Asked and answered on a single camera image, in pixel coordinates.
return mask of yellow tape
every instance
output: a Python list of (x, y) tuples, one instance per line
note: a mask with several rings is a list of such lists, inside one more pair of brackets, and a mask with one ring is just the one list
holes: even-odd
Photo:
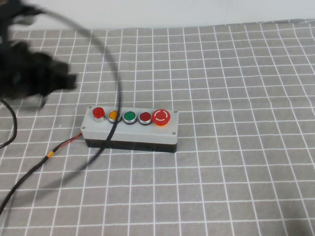
[(51, 158), (55, 153), (53, 151), (51, 151), (50, 153), (47, 154), (48, 158)]

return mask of gray grid tablecloth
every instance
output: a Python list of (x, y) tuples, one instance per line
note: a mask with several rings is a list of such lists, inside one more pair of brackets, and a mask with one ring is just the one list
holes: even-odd
[[(124, 106), (180, 112), (176, 154), (58, 152), (0, 217), (2, 236), (308, 236), (315, 227), (314, 25), (97, 30), (119, 63)], [(19, 133), (0, 151), (0, 199), (89, 105), (115, 105), (110, 65), (74, 31), (16, 32), (79, 73), (37, 111), (14, 101)], [(0, 107), (0, 137), (12, 120)]]

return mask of red wire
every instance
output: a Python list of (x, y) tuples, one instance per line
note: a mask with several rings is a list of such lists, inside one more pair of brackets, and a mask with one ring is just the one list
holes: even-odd
[(79, 133), (77, 136), (75, 136), (75, 137), (74, 137), (73, 139), (71, 139), (70, 141), (68, 141), (68, 142), (66, 142), (66, 143), (64, 143), (64, 144), (62, 144), (59, 148), (62, 148), (62, 147), (64, 147), (64, 146), (66, 146), (66, 145), (72, 143), (74, 140), (76, 140), (77, 138), (79, 138), (81, 135), (82, 135), (82, 133)]

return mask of black enclosure base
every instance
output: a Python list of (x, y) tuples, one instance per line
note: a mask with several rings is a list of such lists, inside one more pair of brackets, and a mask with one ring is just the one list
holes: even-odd
[[(93, 139), (86, 139), (85, 142), (87, 143), (87, 146), (89, 148), (101, 148), (106, 143), (106, 141), (104, 140), (93, 140)], [(177, 151), (177, 144), (169, 145), (169, 144), (150, 144), (150, 143), (111, 141), (108, 148), (175, 153)]]

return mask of white wall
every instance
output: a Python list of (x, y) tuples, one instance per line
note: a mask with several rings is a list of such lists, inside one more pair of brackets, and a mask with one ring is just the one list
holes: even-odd
[[(315, 18), (315, 0), (28, 0), (91, 29), (207, 26)], [(31, 29), (64, 26), (41, 17)]]

